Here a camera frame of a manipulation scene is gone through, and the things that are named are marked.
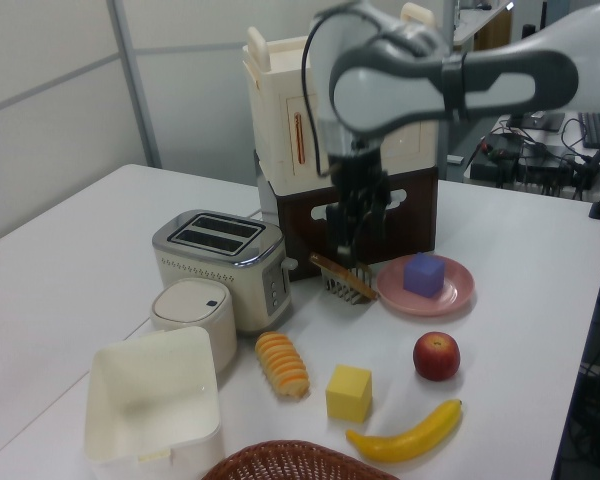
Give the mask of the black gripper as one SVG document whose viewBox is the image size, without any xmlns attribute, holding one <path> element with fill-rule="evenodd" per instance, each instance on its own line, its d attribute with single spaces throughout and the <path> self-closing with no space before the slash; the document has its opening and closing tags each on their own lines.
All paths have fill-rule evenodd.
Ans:
<svg viewBox="0 0 600 480">
<path fill-rule="evenodd" d="M 377 240 L 386 237 L 386 213 L 391 203 L 388 173 L 379 151 L 359 152 L 358 156 L 328 156 L 330 177 L 344 204 L 363 205 L 362 231 Z M 327 231 L 342 265 L 353 265 L 354 243 L 346 208 L 340 203 L 326 206 Z"/>
</svg>

